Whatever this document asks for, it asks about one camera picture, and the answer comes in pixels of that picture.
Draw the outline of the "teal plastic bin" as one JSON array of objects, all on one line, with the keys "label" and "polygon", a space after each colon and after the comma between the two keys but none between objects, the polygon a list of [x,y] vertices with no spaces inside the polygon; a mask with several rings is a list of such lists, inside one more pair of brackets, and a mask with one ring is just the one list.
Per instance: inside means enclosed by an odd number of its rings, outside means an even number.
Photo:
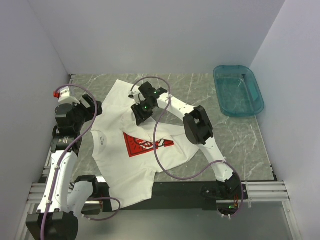
[{"label": "teal plastic bin", "polygon": [[219,65],[213,70],[221,112],[228,117],[247,118],[260,114],[265,103],[254,73],[243,65]]}]

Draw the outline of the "white t-shirt red print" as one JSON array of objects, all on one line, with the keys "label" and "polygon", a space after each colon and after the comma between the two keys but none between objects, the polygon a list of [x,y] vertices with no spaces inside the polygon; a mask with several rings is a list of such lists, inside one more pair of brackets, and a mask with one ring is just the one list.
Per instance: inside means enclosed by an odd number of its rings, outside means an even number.
[{"label": "white t-shirt red print", "polygon": [[102,103],[102,114],[91,128],[94,158],[109,186],[112,210],[152,197],[155,175],[190,161],[199,150],[182,126],[156,123],[149,118],[136,124],[129,98],[132,84],[117,80]]}]

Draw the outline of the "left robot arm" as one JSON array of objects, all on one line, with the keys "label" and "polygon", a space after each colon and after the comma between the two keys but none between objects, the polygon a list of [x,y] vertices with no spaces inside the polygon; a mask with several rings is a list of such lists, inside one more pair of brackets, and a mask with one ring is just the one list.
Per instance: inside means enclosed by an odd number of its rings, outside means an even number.
[{"label": "left robot arm", "polygon": [[100,101],[88,94],[82,98],[89,106],[69,97],[55,109],[46,188],[36,213],[26,217],[26,227],[36,240],[76,239],[86,201],[94,201],[100,195],[95,175],[79,176],[70,189],[84,134],[82,127],[102,114]]}]

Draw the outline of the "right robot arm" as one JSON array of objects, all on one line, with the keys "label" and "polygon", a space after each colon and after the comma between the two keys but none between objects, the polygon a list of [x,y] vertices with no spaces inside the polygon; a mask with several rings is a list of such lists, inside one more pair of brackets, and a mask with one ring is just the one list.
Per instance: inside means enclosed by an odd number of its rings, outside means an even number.
[{"label": "right robot arm", "polygon": [[137,91],[132,88],[129,98],[135,103],[131,106],[136,124],[139,126],[153,115],[154,108],[168,111],[183,122],[185,135],[190,143],[197,146],[209,164],[205,169],[212,168],[219,193],[226,200],[236,196],[244,200],[244,188],[237,171],[228,164],[214,138],[213,126],[205,108],[201,105],[189,105],[171,95],[170,90],[155,89],[149,82],[143,83]]}]

